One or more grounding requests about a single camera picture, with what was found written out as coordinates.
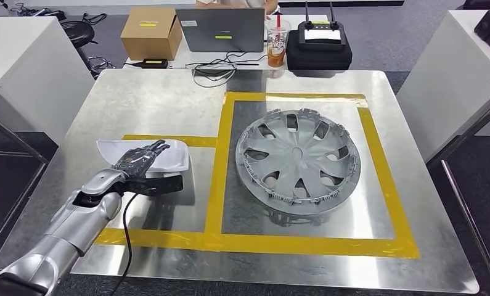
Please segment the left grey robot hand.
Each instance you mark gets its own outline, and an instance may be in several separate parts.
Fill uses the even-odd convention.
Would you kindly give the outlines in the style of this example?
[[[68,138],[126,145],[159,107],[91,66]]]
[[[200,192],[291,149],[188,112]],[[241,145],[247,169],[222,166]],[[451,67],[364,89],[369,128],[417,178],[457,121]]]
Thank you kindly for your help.
[[[127,150],[112,168],[122,171],[128,179],[145,178],[156,158],[170,147],[160,139],[153,144]]]

